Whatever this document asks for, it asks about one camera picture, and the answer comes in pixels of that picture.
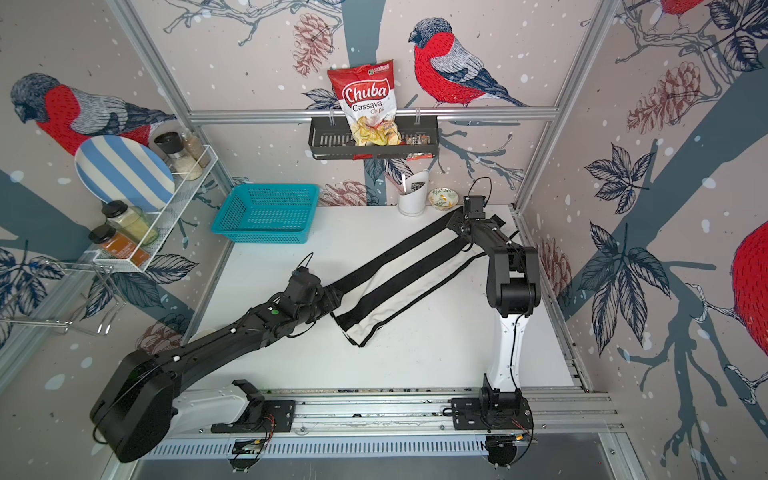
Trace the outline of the black white striped pillowcase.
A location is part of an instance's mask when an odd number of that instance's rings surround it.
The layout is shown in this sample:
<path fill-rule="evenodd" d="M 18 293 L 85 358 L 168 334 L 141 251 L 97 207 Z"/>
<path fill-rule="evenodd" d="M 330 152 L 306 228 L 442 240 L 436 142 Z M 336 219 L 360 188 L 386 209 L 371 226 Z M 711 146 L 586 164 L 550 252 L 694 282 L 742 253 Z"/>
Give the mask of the black white striped pillowcase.
<path fill-rule="evenodd" d="M 448 228 L 452 216 L 440 215 L 332 284 L 342 301 L 331 316 L 352 345 L 366 346 L 379 329 L 485 256 Z"/>

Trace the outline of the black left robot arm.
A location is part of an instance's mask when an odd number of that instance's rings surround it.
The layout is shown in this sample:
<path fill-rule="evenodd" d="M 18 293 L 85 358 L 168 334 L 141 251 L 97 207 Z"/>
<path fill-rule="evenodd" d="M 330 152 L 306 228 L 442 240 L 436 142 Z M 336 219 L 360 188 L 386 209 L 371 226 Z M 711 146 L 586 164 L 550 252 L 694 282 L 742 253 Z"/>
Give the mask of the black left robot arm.
<path fill-rule="evenodd" d="M 168 434 L 173 401 L 203 377 L 253 351 L 266 348 L 337 309 L 340 288 L 321 284 L 305 267 L 292 272 L 286 289 L 249 308 L 234 322 L 181 347 L 126 355 L 90 412 L 94 436 L 102 437 L 122 463 L 149 453 Z"/>

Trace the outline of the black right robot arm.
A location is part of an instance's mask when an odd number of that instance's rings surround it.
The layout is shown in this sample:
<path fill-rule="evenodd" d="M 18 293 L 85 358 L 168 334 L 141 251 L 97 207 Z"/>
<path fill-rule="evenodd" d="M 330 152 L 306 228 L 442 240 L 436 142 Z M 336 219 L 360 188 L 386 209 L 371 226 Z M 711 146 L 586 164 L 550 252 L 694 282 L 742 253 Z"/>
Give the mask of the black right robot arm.
<path fill-rule="evenodd" d="M 486 298 L 498 323 L 486 378 L 494 391 L 516 391 L 522 338 L 528 318 L 541 301 L 538 252 L 505 235 L 501 224 L 486 216 L 481 196 L 465 197 L 462 211 L 451 217 L 448 228 L 481 248 L 488 258 Z"/>

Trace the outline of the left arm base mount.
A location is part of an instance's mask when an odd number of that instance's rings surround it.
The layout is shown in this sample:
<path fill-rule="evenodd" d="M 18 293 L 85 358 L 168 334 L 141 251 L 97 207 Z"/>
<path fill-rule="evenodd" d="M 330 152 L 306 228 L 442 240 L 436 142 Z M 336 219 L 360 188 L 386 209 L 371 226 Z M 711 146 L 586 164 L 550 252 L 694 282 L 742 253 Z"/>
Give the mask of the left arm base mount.
<path fill-rule="evenodd" d="M 267 400 L 264 394 L 244 379 L 232 382 L 236 393 L 247 403 L 234 420 L 211 425 L 215 434 L 288 433 L 296 410 L 294 400 Z"/>

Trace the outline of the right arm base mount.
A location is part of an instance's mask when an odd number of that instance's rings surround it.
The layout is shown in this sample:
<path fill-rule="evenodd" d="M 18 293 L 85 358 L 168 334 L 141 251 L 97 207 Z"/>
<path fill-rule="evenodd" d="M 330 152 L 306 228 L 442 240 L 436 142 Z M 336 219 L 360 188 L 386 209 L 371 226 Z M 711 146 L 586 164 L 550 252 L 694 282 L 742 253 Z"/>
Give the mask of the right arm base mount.
<path fill-rule="evenodd" d="M 452 398 L 443 415 L 452 419 L 458 431 L 517 429 L 530 433 L 534 428 L 533 414 L 522 390 L 495 388 L 487 375 L 475 397 Z"/>

